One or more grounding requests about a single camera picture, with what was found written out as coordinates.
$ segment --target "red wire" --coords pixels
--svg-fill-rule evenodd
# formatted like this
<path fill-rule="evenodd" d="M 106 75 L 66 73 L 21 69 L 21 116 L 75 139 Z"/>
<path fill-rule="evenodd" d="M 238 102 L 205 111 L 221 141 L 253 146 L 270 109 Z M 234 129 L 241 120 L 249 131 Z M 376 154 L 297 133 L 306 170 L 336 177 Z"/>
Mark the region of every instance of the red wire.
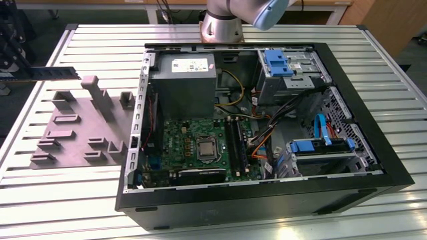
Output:
<path fill-rule="evenodd" d="M 325 124 L 325 126 L 326 126 L 326 128 L 328 128 L 328 130 L 330 131 L 330 134 L 332 134 L 332 137 L 337 137 L 337 135 L 336 135 L 336 133 L 334 133 L 334 131 L 333 131 L 333 128 L 332 128 L 332 125 L 330 125 L 330 123 L 326 123 Z"/>
<path fill-rule="evenodd" d="M 152 135 L 152 132 L 153 132 L 153 104 L 152 104 L 152 99 L 148 97 L 148 102 L 149 102 L 149 133 L 148 133 L 148 136 L 146 136 L 146 139 L 145 139 L 145 143 L 142 145 L 141 148 L 144 148 L 148 144 L 148 139 Z"/>

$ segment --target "3d printed holder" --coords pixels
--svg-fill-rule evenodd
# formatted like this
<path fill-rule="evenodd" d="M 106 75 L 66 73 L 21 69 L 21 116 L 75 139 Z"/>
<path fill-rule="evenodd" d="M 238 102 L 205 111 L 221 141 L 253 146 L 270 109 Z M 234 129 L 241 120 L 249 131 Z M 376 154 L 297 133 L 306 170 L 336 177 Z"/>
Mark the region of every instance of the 3d printed holder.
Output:
<path fill-rule="evenodd" d="M 90 98 L 55 92 L 55 109 L 31 154 L 31 169 L 118 165 L 125 158 L 134 97 L 132 92 L 109 97 L 97 83 L 95 76 L 82 77 Z"/>

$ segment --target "wooden cabinet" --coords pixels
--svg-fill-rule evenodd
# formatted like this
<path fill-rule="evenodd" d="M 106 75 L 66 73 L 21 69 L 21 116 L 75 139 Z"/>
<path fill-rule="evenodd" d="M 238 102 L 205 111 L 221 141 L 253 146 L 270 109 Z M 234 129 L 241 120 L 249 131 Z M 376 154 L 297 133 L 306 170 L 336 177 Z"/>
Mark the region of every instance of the wooden cabinet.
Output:
<path fill-rule="evenodd" d="M 396 57 L 427 23 L 427 0 L 353 0 L 340 25 L 365 25 Z"/>

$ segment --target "sticker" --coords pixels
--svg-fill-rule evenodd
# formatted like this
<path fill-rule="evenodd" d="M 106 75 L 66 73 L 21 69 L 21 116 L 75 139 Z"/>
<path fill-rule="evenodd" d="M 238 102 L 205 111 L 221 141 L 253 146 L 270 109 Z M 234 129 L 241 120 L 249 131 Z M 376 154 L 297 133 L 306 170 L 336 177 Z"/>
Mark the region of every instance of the sticker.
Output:
<path fill-rule="evenodd" d="M 252 105 L 254 106 L 258 105 L 258 99 L 256 97 L 252 97 Z"/>
<path fill-rule="evenodd" d="M 352 3 L 349 1 L 336 1 L 336 5 L 350 5 Z"/>
<path fill-rule="evenodd" d="M 206 71 L 209 71 L 206 58 L 173 59 L 172 61 L 172 73 L 190 73 Z"/>
<path fill-rule="evenodd" d="M 297 63 L 290 64 L 290 68 L 292 68 L 292 69 L 300 69 L 300 68 L 301 68 L 301 65 L 298 65 Z"/>
<path fill-rule="evenodd" d="M 265 162 L 265 164 L 264 164 L 264 169 L 265 169 L 269 173 L 272 173 L 272 171 L 273 171 L 273 167 L 268 164 L 268 162 Z"/>

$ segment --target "green motherboard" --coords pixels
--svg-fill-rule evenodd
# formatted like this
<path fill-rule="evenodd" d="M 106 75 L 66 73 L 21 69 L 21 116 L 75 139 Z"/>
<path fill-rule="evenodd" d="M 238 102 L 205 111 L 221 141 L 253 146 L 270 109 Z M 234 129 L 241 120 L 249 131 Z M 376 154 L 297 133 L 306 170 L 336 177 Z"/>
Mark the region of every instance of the green motherboard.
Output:
<path fill-rule="evenodd" d="M 253 135 L 250 122 L 245 118 L 238 121 L 238 124 L 244 141 L 246 141 Z M 157 170 L 164 173 L 176 169 L 218 168 L 225 169 L 225 182 L 258 180 L 261 178 L 260 166 L 253 162 L 246 166 L 244 174 L 233 174 L 225 132 L 224 119 L 165 121 L 162 128 L 162 154 L 158 159 L 160 166 Z M 214 144 L 212 144 L 216 148 L 216 154 L 212 160 L 202 161 L 198 157 L 200 149 L 197 148 L 202 146 L 201 141 L 206 139 L 214 141 Z"/>

